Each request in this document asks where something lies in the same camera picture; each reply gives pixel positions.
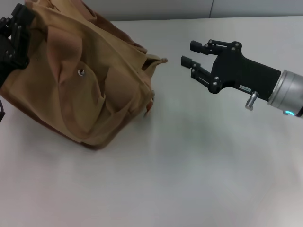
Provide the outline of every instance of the tan canvas bag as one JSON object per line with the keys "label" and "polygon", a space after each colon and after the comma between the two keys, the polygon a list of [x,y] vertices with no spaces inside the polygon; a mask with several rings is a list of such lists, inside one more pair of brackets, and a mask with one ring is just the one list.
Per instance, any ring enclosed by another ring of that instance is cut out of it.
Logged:
{"label": "tan canvas bag", "polygon": [[0,94],[44,126],[90,148],[103,148],[146,106],[151,78],[166,62],[81,0],[33,0],[36,15],[24,70]]}

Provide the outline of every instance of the gray wall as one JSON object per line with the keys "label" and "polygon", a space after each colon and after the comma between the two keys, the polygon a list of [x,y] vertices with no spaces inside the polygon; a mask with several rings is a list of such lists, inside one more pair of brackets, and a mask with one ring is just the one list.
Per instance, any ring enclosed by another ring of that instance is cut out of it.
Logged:
{"label": "gray wall", "polygon": [[[303,16],[303,0],[84,0],[109,20],[210,17]],[[1,0],[0,17],[9,17],[23,0]]]}

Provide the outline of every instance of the white table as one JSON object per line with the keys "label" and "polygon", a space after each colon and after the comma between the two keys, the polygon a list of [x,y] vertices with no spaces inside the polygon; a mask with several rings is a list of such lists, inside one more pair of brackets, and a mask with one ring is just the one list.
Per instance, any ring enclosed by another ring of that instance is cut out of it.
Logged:
{"label": "white table", "polygon": [[239,41],[249,59],[303,75],[303,17],[115,22],[159,66],[152,114],[92,153],[4,102],[1,227],[301,227],[303,121],[181,67],[211,70],[191,40]]}

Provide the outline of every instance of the small label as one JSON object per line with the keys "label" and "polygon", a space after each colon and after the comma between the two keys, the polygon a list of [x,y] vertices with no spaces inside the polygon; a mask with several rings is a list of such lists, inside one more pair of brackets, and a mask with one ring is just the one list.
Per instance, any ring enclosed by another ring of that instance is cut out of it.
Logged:
{"label": "small label", "polygon": [[239,87],[239,88],[240,88],[240,89],[242,89],[242,90],[244,90],[244,91],[251,92],[251,89],[250,89],[250,88],[245,87],[245,86],[243,86],[243,85],[240,85],[240,87]]}

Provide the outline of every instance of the blue indicator light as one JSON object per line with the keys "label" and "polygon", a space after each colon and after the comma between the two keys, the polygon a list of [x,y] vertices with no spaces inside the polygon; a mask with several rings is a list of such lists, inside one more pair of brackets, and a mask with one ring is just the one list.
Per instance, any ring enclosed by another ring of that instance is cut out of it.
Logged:
{"label": "blue indicator light", "polygon": [[294,116],[294,113],[293,113],[293,112],[291,112],[291,111],[288,111],[288,110],[287,110],[287,111],[285,111],[285,113],[286,113],[286,114],[290,114],[290,115]]}

